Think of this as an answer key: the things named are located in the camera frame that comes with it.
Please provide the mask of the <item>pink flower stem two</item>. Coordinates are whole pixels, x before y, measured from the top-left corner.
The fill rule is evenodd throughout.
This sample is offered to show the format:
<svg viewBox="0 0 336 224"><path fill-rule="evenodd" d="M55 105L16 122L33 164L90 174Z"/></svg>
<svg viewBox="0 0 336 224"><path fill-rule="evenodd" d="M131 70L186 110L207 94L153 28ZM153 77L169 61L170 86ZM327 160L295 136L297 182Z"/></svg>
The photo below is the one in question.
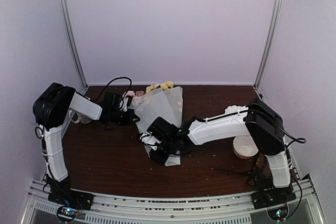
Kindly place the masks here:
<svg viewBox="0 0 336 224"><path fill-rule="evenodd" d="M129 90L127 92L125 92L123 94L123 99L124 100L128 100L128 101L132 101L132 100L138 100L139 97L142 97L146 94L145 91L132 91L132 90Z"/></svg>

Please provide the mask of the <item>white wrapping paper sheet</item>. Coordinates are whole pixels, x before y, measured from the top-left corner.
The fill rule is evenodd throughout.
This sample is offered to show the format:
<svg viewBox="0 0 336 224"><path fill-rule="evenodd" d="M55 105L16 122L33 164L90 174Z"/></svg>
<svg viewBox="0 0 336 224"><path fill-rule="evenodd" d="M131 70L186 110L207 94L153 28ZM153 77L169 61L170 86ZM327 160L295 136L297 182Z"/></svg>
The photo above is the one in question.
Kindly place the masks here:
<svg viewBox="0 0 336 224"><path fill-rule="evenodd" d="M136 123L140 134L149 133L147 129L158 117L179 127L182 124L183 88L174 87L165 91L161 88L153 90L139 97L138 100L132 100L130 108L140 117L140 121ZM144 148L149 154L149 151L156 150L157 146L144 145Z"/></svg>

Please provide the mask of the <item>large yellow flower bunch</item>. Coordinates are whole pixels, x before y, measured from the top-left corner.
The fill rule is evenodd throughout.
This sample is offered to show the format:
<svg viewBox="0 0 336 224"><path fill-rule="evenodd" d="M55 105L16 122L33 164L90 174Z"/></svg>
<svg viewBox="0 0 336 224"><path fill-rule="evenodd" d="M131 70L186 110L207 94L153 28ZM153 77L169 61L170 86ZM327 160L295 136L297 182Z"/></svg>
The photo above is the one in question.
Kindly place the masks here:
<svg viewBox="0 0 336 224"><path fill-rule="evenodd" d="M146 93L150 93L153 90L161 88L162 90L168 90L172 89L174 87L174 82L173 81L165 81L162 83L156 83L156 84L151 84L150 86L146 87Z"/></svg>

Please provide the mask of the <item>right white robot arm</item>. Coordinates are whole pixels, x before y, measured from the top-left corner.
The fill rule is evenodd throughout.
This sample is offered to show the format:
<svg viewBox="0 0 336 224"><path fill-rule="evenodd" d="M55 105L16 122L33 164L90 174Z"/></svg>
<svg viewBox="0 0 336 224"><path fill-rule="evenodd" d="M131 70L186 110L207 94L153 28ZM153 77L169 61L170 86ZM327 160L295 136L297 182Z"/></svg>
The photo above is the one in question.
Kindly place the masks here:
<svg viewBox="0 0 336 224"><path fill-rule="evenodd" d="M180 126L159 116L142 134L140 141L150 147L152 160L164 164L171 154L187 151L190 144L203 145L226 138L251 137L270 167L275 188L269 192L269 199L279 204L289 196L291 181L283 126L281 116L255 98L247 106L229 106L224 114L194 118Z"/></svg>

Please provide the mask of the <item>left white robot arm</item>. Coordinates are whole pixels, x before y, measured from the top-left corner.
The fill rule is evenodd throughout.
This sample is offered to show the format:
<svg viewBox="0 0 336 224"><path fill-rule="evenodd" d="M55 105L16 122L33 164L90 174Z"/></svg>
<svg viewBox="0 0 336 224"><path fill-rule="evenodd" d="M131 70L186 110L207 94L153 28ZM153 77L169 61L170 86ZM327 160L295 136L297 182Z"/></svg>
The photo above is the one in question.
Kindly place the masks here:
<svg viewBox="0 0 336 224"><path fill-rule="evenodd" d="M134 109L129 108L131 101L129 95L111 92L105 92L102 100L92 101L75 88L52 83L33 105L36 135L41 139L48 176L57 182L68 178L62 147L62 128L68 112L103 125L126 126L140 121Z"/></svg>

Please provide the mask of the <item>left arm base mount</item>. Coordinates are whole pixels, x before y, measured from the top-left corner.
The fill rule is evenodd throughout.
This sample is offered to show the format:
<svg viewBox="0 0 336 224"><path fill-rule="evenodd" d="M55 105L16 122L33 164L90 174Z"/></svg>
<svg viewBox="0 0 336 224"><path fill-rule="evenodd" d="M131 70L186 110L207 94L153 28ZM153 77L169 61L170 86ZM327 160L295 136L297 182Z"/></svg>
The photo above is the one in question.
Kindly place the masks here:
<svg viewBox="0 0 336 224"><path fill-rule="evenodd" d="M83 210L91 209L93 194L72 190L69 182L62 184L48 178L46 184L50 187L48 200L59 205L56 210L59 221L72 222Z"/></svg>

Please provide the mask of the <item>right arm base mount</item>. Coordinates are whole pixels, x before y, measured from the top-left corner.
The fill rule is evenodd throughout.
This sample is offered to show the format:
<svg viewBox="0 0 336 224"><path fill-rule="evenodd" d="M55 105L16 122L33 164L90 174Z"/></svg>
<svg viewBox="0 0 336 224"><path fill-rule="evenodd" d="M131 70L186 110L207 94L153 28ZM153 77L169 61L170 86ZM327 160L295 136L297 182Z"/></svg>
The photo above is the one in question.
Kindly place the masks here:
<svg viewBox="0 0 336 224"><path fill-rule="evenodd" d="M255 190L251 201L255 210L266 209L268 217L276 222L282 222L290 216L288 204L297 199L292 184L288 187L276 188L272 178L262 174L254 176L249 186Z"/></svg>

